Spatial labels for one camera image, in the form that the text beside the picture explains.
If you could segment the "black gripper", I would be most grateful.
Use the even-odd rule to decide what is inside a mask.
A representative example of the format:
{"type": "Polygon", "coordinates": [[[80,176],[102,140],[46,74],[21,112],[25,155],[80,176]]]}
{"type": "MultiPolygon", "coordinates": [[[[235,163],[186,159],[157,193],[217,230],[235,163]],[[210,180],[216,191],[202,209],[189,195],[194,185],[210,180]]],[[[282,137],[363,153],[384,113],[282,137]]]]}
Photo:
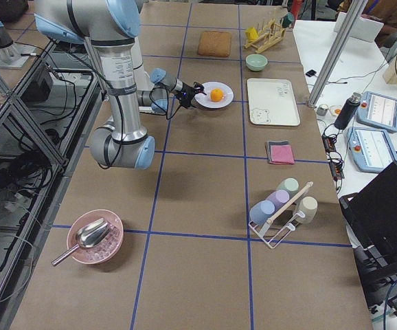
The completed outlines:
{"type": "Polygon", "coordinates": [[[194,82],[193,86],[189,86],[183,83],[183,86],[179,92],[179,103],[182,107],[191,107],[192,100],[194,99],[195,95],[203,94],[207,95],[202,89],[202,84],[199,82],[194,82]]]}

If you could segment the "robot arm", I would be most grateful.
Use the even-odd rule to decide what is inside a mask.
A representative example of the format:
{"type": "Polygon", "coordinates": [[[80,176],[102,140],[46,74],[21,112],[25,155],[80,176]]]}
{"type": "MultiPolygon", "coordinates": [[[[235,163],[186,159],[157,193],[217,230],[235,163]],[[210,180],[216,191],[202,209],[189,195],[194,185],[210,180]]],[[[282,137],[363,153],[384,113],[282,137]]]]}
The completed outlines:
{"type": "Polygon", "coordinates": [[[140,90],[135,74],[143,69],[134,63],[140,50],[135,39],[141,32],[143,1],[39,1],[34,14],[36,27],[45,36],[95,49],[90,56],[94,69],[106,85],[112,116],[92,135],[90,152],[105,167],[145,169],[155,153],[155,139],[141,124],[140,107],[168,113],[168,98],[175,95],[189,108],[204,86],[189,86],[163,69],[145,75],[150,90],[140,90]]]}

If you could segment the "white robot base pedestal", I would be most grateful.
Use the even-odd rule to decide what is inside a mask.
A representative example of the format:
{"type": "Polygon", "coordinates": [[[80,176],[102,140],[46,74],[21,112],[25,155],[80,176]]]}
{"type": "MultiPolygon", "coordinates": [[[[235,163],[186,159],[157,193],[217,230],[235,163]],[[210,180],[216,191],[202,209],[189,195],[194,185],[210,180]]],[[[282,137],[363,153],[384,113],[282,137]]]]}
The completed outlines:
{"type": "Polygon", "coordinates": [[[156,114],[156,112],[150,106],[151,101],[148,96],[149,92],[154,87],[154,84],[150,81],[150,76],[144,68],[138,37],[135,37],[135,43],[131,48],[131,56],[133,61],[135,83],[138,90],[137,95],[139,98],[139,111],[141,113],[156,114]]]}

